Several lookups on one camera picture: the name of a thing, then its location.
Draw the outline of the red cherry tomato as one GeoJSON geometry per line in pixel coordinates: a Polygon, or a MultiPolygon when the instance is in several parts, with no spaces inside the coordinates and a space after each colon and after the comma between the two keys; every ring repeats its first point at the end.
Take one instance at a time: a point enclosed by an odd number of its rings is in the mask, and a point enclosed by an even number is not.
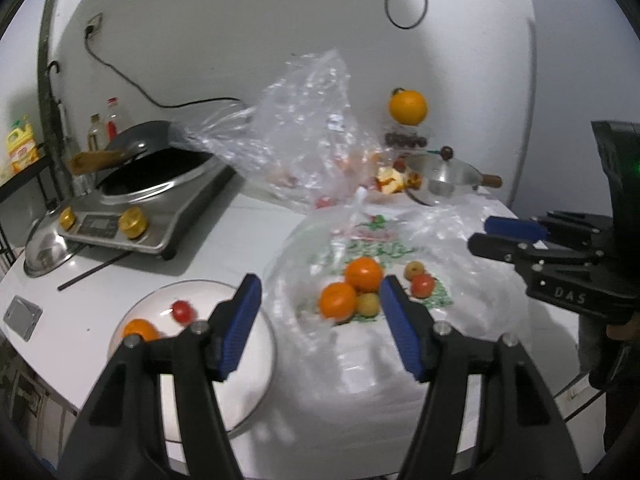
{"type": "Polygon", "coordinates": [[[423,273],[416,275],[410,284],[411,296],[418,299],[430,298],[436,287],[436,280],[431,274],[423,273]]]}
{"type": "Polygon", "coordinates": [[[180,325],[189,325],[196,320],[196,312],[190,302],[181,299],[171,304],[171,316],[180,325]]]}

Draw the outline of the yellow longan fruit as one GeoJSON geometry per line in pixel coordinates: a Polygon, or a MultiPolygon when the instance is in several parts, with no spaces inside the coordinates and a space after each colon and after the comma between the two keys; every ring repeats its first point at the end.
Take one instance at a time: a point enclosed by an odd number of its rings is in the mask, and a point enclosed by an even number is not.
{"type": "Polygon", "coordinates": [[[417,276],[425,274],[425,266],[420,261],[410,261],[404,267],[404,278],[411,282],[417,276]]]}
{"type": "Polygon", "coordinates": [[[356,313],[362,318],[376,318],[381,312],[381,301],[374,292],[357,296],[356,313]]]}

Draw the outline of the mandarin orange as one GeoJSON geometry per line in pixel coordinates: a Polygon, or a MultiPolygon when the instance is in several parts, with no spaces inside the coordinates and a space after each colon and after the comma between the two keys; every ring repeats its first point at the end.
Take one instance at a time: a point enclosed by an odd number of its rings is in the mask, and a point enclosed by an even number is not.
{"type": "Polygon", "coordinates": [[[357,293],[347,283],[331,283],[322,289],[318,300],[320,314],[335,323],[348,321],[356,311],[357,293]]]}
{"type": "Polygon", "coordinates": [[[370,257],[352,260],[344,270],[345,282],[357,292],[377,292],[384,278],[383,267],[370,257]]]}
{"type": "Polygon", "coordinates": [[[122,338],[131,335],[138,335],[146,342],[160,339],[160,332],[145,318],[134,318],[125,325],[122,330],[122,338]]]}

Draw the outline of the steel saucepan with lid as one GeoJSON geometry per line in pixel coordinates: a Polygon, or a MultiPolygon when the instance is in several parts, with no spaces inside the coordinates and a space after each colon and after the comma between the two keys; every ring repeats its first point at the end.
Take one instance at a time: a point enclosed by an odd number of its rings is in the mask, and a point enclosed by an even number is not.
{"type": "Polygon", "coordinates": [[[496,174],[482,174],[467,162],[454,157],[450,146],[439,152],[408,154],[406,194],[423,205],[436,205],[475,194],[480,188],[501,188],[503,180],[496,174]]]}

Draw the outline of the silver induction cooker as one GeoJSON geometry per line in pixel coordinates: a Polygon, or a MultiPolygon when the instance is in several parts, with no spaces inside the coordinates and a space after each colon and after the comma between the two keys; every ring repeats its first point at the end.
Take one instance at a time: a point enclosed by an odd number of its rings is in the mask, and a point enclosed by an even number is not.
{"type": "Polygon", "coordinates": [[[234,177],[212,154],[164,148],[115,169],[58,216],[66,240],[169,260],[234,177]]]}

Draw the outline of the orange peel scraps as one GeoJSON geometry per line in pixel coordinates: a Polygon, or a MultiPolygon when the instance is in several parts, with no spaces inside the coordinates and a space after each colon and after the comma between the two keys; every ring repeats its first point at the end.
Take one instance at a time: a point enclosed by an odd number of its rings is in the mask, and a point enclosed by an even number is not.
{"type": "Polygon", "coordinates": [[[422,177],[415,171],[406,169],[399,171],[394,167],[382,167],[375,177],[376,187],[385,195],[401,192],[420,191],[422,177]]]}

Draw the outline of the black chopstick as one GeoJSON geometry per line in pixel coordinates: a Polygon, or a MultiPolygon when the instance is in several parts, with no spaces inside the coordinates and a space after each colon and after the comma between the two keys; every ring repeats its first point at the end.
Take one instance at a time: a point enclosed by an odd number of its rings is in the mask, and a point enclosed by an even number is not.
{"type": "Polygon", "coordinates": [[[102,263],[98,264],[97,266],[94,266],[90,270],[85,271],[84,273],[76,275],[71,280],[68,280],[67,282],[64,282],[63,284],[58,285],[56,290],[58,292],[64,292],[64,290],[69,289],[70,287],[72,287],[72,286],[76,285],[77,283],[85,280],[86,278],[90,278],[91,275],[96,274],[96,273],[102,271],[103,269],[106,269],[109,266],[112,266],[113,264],[124,260],[125,258],[129,257],[130,255],[132,255],[132,252],[123,252],[122,254],[119,254],[119,255],[111,258],[111,259],[108,259],[105,262],[102,262],[102,263]]]}

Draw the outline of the large orange on stand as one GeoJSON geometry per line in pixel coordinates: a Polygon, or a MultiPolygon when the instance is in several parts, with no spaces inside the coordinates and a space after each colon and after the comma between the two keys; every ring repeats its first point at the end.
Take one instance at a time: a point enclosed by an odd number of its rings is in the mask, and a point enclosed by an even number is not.
{"type": "Polygon", "coordinates": [[[388,101],[388,112],[395,122],[404,126],[418,126],[428,114],[424,95],[416,90],[396,88],[388,101]]]}

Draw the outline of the steel pot lid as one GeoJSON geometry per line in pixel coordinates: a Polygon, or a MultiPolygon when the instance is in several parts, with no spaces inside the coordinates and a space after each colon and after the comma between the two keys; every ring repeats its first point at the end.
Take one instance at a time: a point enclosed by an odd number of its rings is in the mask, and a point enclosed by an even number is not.
{"type": "Polygon", "coordinates": [[[37,220],[29,231],[25,245],[24,272],[30,278],[40,278],[77,255],[84,244],[68,242],[58,234],[58,217],[65,208],[59,204],[37,220]]]}

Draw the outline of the oil bottle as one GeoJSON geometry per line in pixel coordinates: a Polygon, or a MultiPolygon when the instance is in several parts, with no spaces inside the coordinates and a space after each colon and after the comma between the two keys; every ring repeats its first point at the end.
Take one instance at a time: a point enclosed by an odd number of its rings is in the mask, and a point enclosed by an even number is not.
{"type": "Polygon", "coordinates": [[[90,128],[87,134],[89,151],[103,150],[108,144],[108,137],[104,121],[99,114],[93,114],[90,119],[90,128]]]}

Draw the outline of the red cap sauce bottle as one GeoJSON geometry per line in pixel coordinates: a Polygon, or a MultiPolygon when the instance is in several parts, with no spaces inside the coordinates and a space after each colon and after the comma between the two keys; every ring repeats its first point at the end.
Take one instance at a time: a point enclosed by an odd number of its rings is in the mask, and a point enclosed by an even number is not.
{"type": "Polygon", "coordinates": [[[122,110],[117,98],[107,100],[105,128],[108,140],[114,140],[122,132],[122,110]]]}

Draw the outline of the grey smartphone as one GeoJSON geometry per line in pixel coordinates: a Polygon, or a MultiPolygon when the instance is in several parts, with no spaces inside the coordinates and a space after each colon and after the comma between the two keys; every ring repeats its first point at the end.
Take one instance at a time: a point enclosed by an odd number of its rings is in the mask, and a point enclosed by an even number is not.
{"type": "Polygon", "coordinates": [[[17,336],[29,342],[41,318],[42,309],[31,301],[14,296],[6,309],[3,321],[17,336]]]}

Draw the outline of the black metal shelf rack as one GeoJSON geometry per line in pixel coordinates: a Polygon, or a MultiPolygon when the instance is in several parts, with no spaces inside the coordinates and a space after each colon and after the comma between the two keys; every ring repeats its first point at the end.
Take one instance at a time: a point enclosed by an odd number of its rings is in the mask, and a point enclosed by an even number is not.
{"type": "Polygon", "coordinates": [[[40,159],[1,183],[1,269],[9,270],[25,244],[32,225],[53,209],[62,195],[53,160],[40,159]]]}

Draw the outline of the yellow detergent jug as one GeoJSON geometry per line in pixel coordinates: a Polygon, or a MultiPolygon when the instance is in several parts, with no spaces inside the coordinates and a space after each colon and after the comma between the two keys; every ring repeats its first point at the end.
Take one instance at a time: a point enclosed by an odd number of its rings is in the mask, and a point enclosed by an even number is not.
{"type": "Polygon", "coordinates": [[[14,174],[19,174],[40,159],[34,128],[27,116],[11,126],[6,136],[6,151],[14,174]]]}

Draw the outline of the cooker wall socket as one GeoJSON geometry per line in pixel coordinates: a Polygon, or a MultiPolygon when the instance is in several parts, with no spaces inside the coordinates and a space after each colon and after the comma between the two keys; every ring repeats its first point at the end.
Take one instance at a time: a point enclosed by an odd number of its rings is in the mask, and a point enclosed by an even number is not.
{"type": "Polygon", "coordinates": [[[85,38],[89,39],[93,37],[101,29],[102,22],[102,13],[98,13],[96,15],[93,15],[92,18],[89,18],[85,26],[85,38]]]}

